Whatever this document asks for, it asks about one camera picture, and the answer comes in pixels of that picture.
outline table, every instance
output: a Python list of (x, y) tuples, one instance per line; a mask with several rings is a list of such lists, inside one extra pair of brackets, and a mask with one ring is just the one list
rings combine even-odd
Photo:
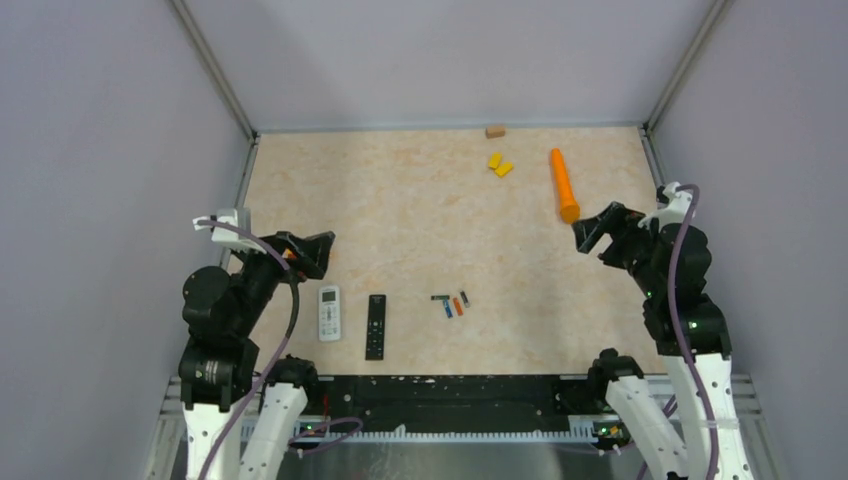
[[(584, 217), (613, 200), (655, 208), (635, 127), (508, 129), (491, 140), (478, 129), (262, 135), (245, 201), (253, 232), (337, 235), (326, 278), (301, 284), (287, 353), (322, 375), (566, 374), (615, 347), (662, 372), (639, 289), (594, 255), (608, 241), (577, 253), (557, 215), (553, 147)], [(487, 168), (494, 152), (515, 165), (504, 178)], [(341, 288), (343, 336), (320, 343), (317, 289), (327, 284)], [(471, 307), (448, 319), (430, 295), (460, 289)], [(385, 360), (366, 361), (377, 293), (388, 296)], [(279, 288), (254, 329), (258, 365), (282, 338), (290, 304)]]

